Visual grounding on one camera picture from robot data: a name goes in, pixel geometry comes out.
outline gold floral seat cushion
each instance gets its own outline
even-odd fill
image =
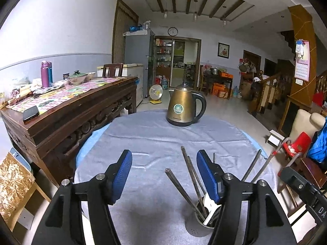
[[[10,153],[0,163],[0,213],[8,219],[34,183],[34,176]]]

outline floral painting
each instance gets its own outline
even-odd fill
[[[218,56],[223,58],[229,58],[229,45],[218,43]]]

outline smartphone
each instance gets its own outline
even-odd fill
[[[27,110],[24,110],[22,113],[22,121],[25,123],[30,119],[35,118],[36,116],[40,115],[39,109],[37,106],[33,106]]]

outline wall clock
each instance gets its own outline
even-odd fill
[[[178,34],[177,28],[171,27],[168,29],[169,36],[176,36]]]

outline gray refrigerator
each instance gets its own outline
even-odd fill
[[[137,35],[137,31],[136,31],[135,35],[125,36],[124,63],[143,64],[143,97],[144,98],[148,97],[149,89],[153,85],[154,45],[155,45],[155,34],[151,30],[148,30],[147,34],[143,34],[143,35]]]

